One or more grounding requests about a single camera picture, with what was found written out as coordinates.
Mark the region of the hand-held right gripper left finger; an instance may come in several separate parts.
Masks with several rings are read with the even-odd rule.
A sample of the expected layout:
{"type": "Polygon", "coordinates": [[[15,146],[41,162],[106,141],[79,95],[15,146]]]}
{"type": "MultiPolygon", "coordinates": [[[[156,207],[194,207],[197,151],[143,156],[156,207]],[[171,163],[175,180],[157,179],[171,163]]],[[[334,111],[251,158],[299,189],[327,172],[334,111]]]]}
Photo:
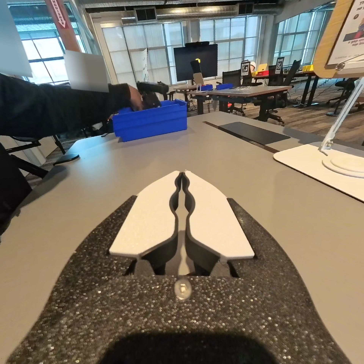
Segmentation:
{"type": "Polygon", "coordinates": [[[178,239],[182,173],[173,171],[146,186],[134,201],[109,253],[140,259],[178,239]]]}

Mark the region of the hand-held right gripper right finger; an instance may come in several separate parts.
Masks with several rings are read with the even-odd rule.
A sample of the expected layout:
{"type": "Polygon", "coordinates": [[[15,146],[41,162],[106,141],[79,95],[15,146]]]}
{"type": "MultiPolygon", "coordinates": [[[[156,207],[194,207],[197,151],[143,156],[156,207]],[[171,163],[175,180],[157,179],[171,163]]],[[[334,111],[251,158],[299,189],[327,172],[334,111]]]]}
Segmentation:
{"type": "Polygon", "coordinates": [[[227,197],[191,171],[183,177],[188,239],[222,261],[253,258],[254,251],[227,197]]]}

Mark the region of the blue plastic bin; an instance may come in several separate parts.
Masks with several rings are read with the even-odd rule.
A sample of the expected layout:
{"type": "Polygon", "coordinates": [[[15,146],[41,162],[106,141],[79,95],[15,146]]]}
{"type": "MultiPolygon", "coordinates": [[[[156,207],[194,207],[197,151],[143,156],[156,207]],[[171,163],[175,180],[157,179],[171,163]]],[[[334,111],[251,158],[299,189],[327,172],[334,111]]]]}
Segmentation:
{"type": "Polygon", "coordinates": [[[161,101],[161,107],[142,111],[123,108],[112,117],[113,131],[122,142],[174,133],[187,129],[187,102],[161,101]]]}

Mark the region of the person's left forearm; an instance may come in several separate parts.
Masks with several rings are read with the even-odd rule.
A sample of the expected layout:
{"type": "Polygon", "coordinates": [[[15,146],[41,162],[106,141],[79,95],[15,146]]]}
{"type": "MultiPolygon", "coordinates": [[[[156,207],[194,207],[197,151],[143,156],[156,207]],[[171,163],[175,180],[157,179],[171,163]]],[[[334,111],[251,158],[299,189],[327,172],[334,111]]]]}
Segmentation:
{"type": "Polygon", "coordinates": [[[85,129],[131,106],[127,84],[108,85],[108,92],[33,84],[1,74],[1,136],[42,139],[85,129]]]}

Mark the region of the background office desk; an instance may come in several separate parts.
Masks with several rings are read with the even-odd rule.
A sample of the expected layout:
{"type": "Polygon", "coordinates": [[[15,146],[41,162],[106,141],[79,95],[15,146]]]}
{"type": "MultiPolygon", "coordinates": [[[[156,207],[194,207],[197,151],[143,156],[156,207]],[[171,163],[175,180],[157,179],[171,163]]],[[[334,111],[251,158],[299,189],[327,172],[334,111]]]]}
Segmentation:
{"type": "MultiPolygon", "coordinates": [[[[268,81],[267,85],[268,86],[280,86],[282,83],[286,82],[288,79],[288,73],[286,74],[282,74],[282,75],[278,75],[278,76],[272,76],[271,77],[271,81],[269,80],[269,75],[268,75],[268,71],[263,71],[263,73],[266,74],[260,74],[261,72],[256,72],[256,75],[252,76],[252,85],[253,86],[257,86],[258,84],[261,84],[261,80],[264,81],[268,81]]],[[[293,82],[294,79],[297,78],[307,78],[306,79],[306,84],[305,84],[305,88],[303,91],[303,95],[301,98],[301,102],[298,104],[299,107],[309,107],[309,106],[315,106],[318,105],[319,103],[316,102],[314,103],[314,96],[315,96],[315,92],[316,92],[316,88],[318,85],[318,81],[319,81],[319,76],[317,76],[315,74],[315,72],[313,70],[298,70],[292,80],[289,82],[289,84],[291,84],[293,82]]]]}
{"type": "Polygon", "coordinates": [[[255,120],[267,122],[269,118],[283,124],[280,116],[273,115],[270,111],[277,108],[285,108],[287,92],[292,89],[287,86],[241,86],[235,89],[215,90],[209,92],[209,96],[219,102],[219,110],[229,112],[228,104],[252,103],[259,106],[259,115],[255,120]]]}
{"type": "Polygon", "coordinates": [[[211,113],[213,110],[212,97],[207,91],[202,90],[202,85],[183,85],[173,88],[169,92],[169,99],[173,101],[181,95],[181,99],[186,102],[187,114],[191,112],[202,115],[205,112],[211,113]]]}

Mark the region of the black monitor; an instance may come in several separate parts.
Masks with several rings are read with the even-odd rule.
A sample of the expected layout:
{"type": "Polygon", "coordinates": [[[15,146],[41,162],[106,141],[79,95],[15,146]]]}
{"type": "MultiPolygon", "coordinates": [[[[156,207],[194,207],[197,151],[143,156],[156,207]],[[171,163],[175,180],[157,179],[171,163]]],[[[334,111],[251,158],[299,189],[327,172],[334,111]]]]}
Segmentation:
{"type": "Polygon", "coordinates": [[[203,78],[217,76],[218,73],[218,45],[210,44],[205,47],[174,48],[174,59],[177,81],[193,80],[193,70],[190,62],[200,59],[203,78]]]}

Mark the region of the black office chair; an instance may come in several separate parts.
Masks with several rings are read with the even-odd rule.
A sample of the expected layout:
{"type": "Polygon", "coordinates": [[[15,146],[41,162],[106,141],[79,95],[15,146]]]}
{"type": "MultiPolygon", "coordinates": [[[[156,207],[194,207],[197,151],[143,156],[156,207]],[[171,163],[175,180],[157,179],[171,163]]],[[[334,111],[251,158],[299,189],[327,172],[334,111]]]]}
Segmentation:
{"type": "Polygon", "coordinates": [[[301,60],[294,60],[292,66],[291,66],[290,70],[288,71],[286,78],[284,80],[284,83],[283,83],[284,86],[288,86],[291,84],[292,80],[294,79],[294,77],[300,67],[300,64],[301,64],[301,60]]]}
{"type": "Polygon", "coordinates": [[[350,97],[351,93],[353,92],[353,90],[355,88],[355,82],[357,80],[358,80],[358,78],[348,78],[348,79],[343,79],[343,80],[335,83],[335,86],[341,88],[342,92],[339,97],[329,99],[326,102],[326,105],[329,106],[330,102],[334,101],[334,106],[335,106],[334,111],[327,112],[326,116],[330,116],[330,117],[338,116],[340,104],[343,101],[346,101],[350,97]]]}
{"type": "Polygon", "coordinates": [[[232,84],[233,87],[241,86],[241,70],[222,72],[222,84],[232,84]]]}

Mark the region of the black desk mat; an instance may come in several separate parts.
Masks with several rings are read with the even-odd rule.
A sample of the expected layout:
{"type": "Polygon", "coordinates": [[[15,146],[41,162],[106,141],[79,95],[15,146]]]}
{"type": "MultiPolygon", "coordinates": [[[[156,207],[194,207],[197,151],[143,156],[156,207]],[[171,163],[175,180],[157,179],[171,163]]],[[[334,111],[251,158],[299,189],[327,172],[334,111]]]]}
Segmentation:
{"type": "Polygon", "coordinates": [[[219,126],[218,128],[235,137],[248,139],[260,145],[268,145],[290,139],[287,135],[245,124],[243,122],[233,122],[219,126]]]}

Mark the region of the white desk mat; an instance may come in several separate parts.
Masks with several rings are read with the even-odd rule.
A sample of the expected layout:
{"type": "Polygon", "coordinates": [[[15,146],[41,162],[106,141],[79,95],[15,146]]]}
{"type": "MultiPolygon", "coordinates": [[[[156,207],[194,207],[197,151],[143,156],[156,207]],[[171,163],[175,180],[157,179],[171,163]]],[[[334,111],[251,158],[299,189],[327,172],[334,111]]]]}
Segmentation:
{"type": "MultiPolygon", "coordinates": [[[[305,144],[274,154],[275,161],[332,187],[358,201],[364,202],[364,178],[350,177],[332,171],[322,163],[325,155],[319,151],[321,142],[305,144]]],[[[364,157],[363,150],[334,144],[331,152],[352,151],[364,157]]]]}

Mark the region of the red hanging sign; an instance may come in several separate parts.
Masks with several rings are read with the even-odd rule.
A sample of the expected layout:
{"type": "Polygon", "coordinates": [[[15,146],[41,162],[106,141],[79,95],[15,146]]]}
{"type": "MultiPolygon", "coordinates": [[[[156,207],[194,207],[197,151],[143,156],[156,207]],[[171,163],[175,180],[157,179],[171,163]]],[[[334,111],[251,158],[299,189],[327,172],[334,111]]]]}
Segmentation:
{"type": "Polygon", "coordinates": [[[64,14],[62,12],[62,9],[60,8],[59,6],[59,3],[57,0],[51,0],[51,6],[53,8],[53,11],[54,11],[54,14],[57,18],[57,22],[60,24],[60,26],[63,28],[63,29],[67,29],[68,25],[67,25],[67,21],[64,17],[64,14]]]}

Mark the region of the white clipboard stand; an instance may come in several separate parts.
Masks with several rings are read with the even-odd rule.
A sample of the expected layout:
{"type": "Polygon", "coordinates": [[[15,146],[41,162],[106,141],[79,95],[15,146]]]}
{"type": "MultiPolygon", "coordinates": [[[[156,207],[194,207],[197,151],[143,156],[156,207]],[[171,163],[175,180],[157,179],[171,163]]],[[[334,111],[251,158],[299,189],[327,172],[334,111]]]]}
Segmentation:
{"type": "Polygon", "coordinates": [[[336,173],[355,177],[363,178],[364,173],[364,159],[362,156],[357,155],[355,152],[347,151],[334,151],[331,152],[331,148],[334,145],[334,138],[336,132],[340,128],[341,124],[345,120],[346,116],[349,114],[352,106],[357,101],[364,88],[363,77],[357,80],[355,88],[348,98],[343,109],[339,113],[335,123],[332,125],[328,133],[326,134],[324,140],[322,141],[319,151],[325,155],[322,160],[324,166],[336,173]]]}

